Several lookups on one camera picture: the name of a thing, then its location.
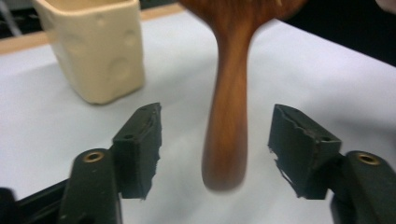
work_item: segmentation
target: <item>white table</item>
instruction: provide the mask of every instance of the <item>white table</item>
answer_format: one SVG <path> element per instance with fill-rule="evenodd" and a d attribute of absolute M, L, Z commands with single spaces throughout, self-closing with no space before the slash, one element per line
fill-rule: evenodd
<path fill-rule="evenodd" d="M 0 185 L 18 199 L 68 177 L 82 151 L 107 148 L 142 106 L 161 102 L 163 146 L 145 201 L 124 223 L 332 223 L 328 200 L 297 199 L 267 148 L 274 104 L 296 107 L 396 169 L 396 68 L 279 21 L 256 34 L 248 63 L 248 167 L 240 189 L 208 191 L 201 154 L 217 67 L 210 30 L 183 12 L 143 22 L 146 86 L 110 105 L 84 103 L 50 47 L 0 56 Z"/>

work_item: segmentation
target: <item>spoon handle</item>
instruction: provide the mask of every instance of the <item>spoon handle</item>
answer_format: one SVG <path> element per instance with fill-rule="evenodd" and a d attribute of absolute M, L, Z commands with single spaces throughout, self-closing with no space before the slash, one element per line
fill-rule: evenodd
<path fill-rule="evenodd" d="M 204 183 L 213 190 L 237 187 L 247 166 L 247 60 L 251 36 L 240 34 L 245 33 L 216 35 L 219 68 L 202 161 Z"/>

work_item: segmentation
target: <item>wooden spatula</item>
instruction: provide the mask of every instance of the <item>wooden spatula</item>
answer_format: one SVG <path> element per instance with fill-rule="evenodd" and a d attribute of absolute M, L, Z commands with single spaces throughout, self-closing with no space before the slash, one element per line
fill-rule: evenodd
<path fill-rule="evenodd" d="M 285 18 L 306 0 L 179 0 L 212 29 L 219 47 L 202 177 L 213 190 L 244 179 L 248 157 L 247 60 L 254 32 L 273 18 Z"/>

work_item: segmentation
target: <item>beige utensil holder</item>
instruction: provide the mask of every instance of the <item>beige utensil holder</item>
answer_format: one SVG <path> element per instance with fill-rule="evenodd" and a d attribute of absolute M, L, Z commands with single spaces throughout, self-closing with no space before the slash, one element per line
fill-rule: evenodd
<path fill-rule="evenodd" d="M 138 0 L 34 0 L 34 5 L 64 75 L 84 100 L 106 104 L 143 86 Z"/>

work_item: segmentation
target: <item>wooden table edge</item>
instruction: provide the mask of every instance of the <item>wooden table edge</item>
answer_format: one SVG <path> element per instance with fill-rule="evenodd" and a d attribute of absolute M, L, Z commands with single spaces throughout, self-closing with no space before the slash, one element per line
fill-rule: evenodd
<path fill-rule="evenodd" d="M 174 3 L 167 6 L 142 10 L 140 12 L 140 17 L 142 21 L 149 21 L 163 16 L 172 15 L 183 10 L 184 8 L 180 4 Z M 0 55 L 35 48 L 48 43 L 49 40 L 47 39 L 46 34 L 42 31 L 18 37 L 5 38 L 0 40 Z"/>

